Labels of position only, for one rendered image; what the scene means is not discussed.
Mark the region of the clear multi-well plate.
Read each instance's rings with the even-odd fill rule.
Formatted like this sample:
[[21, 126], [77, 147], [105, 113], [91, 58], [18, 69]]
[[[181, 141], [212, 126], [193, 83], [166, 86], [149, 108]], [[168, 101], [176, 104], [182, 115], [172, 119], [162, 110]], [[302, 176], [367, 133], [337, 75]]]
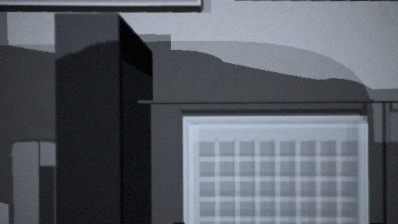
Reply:
[[183, 222], [369, 224], [367, 116], [184, 116]]

